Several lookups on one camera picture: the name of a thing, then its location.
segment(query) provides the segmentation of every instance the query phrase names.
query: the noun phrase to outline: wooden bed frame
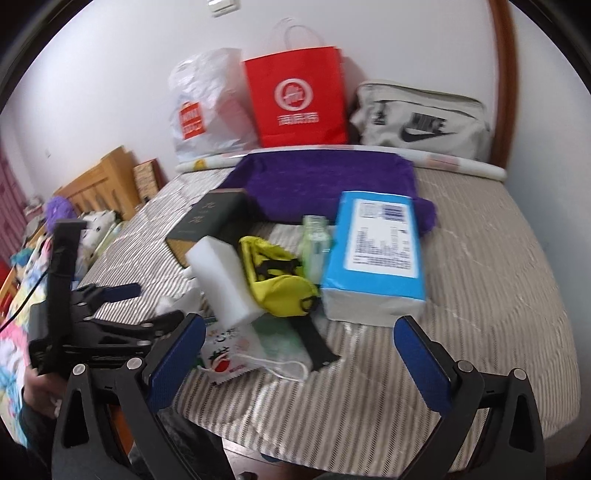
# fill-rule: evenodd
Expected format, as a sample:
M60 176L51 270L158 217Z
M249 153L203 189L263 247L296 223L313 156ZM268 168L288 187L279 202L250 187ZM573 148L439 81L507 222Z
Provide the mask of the wooden bed frame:
M135 166L133 154L118 147L55 195L70 200L78 214L115 210L123 220L131 220L141 203L134 181Z

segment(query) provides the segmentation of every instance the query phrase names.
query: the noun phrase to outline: white wall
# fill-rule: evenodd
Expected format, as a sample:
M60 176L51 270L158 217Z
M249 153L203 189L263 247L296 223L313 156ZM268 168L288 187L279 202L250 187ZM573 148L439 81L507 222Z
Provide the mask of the white wall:
M506 186L558 281L581 375L580 416L548 442L556 463L576 456L591 434L591 95L551 40L513 13L519 111Z
M39 55L2 114L45 197L123 144L177 161L167 78L185 58L239 47L268 53L271 28L296 17L346 57L349 96L364 78L456 92L495 105L496 56L486 0L242 0L212 18L206 0L94 0ZM489 111L490 118L494 112ZM8 148L9 157L18 153Z

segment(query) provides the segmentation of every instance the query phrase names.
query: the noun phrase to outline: nike logo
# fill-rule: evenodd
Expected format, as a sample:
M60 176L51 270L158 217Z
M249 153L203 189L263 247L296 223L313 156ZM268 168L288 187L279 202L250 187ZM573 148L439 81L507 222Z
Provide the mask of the nike logo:
M427 138L442 137L456 132L442 132L446 119L437 116L426 115L424 113L414 112L411 119L400 129L400 138L403 142L412 143Z
M400 131L400 138L403 142L412 143L419 140L426 140L427 138L442 137L443 135L451 135L455 132L433 132L431 134L412 134L408 131L408 127L404 125Z

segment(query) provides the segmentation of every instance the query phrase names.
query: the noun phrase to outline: purple cloth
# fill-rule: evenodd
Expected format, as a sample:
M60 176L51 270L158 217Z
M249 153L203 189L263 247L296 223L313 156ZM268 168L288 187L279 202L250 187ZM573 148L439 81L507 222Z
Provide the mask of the purple cloth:
M49 233L53 233L56 222L62 218L78 218L74 206L70 200L64 197L52 197L45 205L46 228Z
M420 235L437 219L435 205L417 194L413 163L393 153L288 150L247 155L219 188L244 188L266 220L301 223L304 215L336 219L342 192L395 193L413 199Z

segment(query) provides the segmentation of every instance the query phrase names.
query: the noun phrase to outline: tissue pack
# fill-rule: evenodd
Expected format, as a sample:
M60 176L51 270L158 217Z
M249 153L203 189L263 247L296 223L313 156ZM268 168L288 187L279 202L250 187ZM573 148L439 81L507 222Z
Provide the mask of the tissue pack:
M393 327L402 315L421 316L426 297L409 197L343 192L322 299L331 320Z

